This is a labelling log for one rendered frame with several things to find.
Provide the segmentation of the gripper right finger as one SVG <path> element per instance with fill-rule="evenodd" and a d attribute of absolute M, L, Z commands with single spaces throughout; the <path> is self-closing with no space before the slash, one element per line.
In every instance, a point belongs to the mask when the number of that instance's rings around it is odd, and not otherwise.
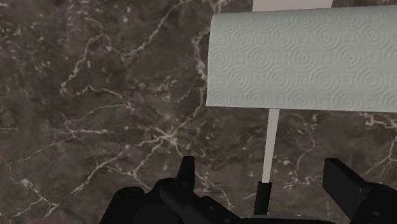
<path fill-rule="evenodd" d="M 397 190 L 365 181 L 339 159 L 324 160 L 322 185 L 349 224 L 397 224 Z"/>

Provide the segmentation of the white paper towel roll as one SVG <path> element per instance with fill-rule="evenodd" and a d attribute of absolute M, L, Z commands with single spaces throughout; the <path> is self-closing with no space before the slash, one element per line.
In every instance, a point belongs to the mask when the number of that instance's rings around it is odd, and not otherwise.
<path fill-rule="evenodd" d="M 208 106 L 397 112 L 397 6 L 222 13 Z"/>

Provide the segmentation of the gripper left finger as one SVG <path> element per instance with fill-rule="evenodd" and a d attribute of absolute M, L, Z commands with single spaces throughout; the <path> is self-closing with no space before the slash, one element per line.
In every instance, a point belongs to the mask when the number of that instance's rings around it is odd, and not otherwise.
<path fill-rule="evenodd" d="M 117 190 L 99 224 L 242 224 L 242 219 L 208 196 L 194 193 L 195 158 L 183 157 L 174 178 Z"/>

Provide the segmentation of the white paper towel holder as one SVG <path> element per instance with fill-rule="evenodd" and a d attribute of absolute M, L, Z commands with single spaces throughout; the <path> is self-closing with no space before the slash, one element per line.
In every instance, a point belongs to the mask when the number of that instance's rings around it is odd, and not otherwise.
<path fill-rule="evenodd" d="M 253 0 L 252 12 L 331 8 L 333 0 Z M 267 215 L 272 183 L 270 174 L 280 109 L 269 109 L 261 181 L 258 182 L 254 215 Z"/>

